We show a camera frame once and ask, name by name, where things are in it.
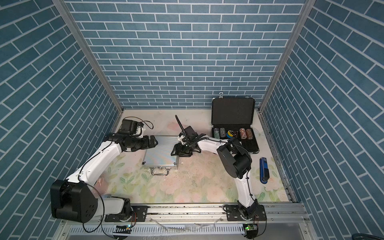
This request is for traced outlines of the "silver aluminium poker case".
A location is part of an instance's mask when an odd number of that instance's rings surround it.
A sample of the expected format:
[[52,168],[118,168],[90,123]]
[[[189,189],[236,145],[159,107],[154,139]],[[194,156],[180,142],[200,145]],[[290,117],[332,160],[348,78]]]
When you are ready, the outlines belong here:
[[155,136],[158,144],[147,149],[142,165],[151,170],[152,176],[168,176],[170,170],[179,168],[179,156],[173,154],[174,146],[179,142],[175,136]]

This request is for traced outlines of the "black poker case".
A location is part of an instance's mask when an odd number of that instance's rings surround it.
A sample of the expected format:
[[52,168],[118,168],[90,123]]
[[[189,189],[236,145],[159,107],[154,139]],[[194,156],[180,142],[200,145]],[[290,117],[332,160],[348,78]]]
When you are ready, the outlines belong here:
[[[214,128],[225,128],[227,131],[233,131],[243,148],[251,154],[257,154],[260,151],[254,130],[252,129],[253,117],[255,113],[255,103],[253,98],[247,97],[223,97],[212,100],[212,136]],[[254,135],[252,140],[242,140],[239,129],[251,129]]]

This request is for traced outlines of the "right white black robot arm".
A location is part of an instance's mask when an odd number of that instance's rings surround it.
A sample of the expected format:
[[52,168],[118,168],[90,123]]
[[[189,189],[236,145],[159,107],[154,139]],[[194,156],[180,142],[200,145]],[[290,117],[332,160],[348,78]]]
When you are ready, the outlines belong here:
[[253,194],[250,180],[252,158],[237,138],[220,140],[201,134],[191,140],[181,135],[178,141],[171,156],[190,157],[193,153],[202,151],[216,153],[226,172],[235,180],[240,215],[245,220],[255,217],[258,201]]

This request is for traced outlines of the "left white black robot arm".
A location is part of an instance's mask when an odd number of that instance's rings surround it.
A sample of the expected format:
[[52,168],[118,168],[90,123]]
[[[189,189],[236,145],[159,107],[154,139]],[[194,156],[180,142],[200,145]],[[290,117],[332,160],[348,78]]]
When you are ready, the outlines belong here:
[[132,219],[129,199],[103,197],[95,184],[109,164],[122,152],[155,148],[155,136],[133,137],[109,133],[96,152],[65,180],[56,180],[50,188],[52,217],[87,223],[95,217],[110,217],[118,222]]

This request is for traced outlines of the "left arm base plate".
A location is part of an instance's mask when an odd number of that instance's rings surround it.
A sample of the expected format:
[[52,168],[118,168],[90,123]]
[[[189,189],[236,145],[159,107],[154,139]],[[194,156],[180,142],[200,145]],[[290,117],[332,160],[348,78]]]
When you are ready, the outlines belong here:
[[106,223],[141,223],[145,222],[148,213],[148,206],[130,206],[119,214],[105,216]]

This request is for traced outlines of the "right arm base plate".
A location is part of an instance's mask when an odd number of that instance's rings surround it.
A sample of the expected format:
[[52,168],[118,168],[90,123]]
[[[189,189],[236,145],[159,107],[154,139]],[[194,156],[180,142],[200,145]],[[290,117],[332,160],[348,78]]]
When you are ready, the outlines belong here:
[[224,205],[223,210],[226,213],[229,222],[239,221],[266,221],[266,211],[263,205],[256,204],[248,208],[242,205]]

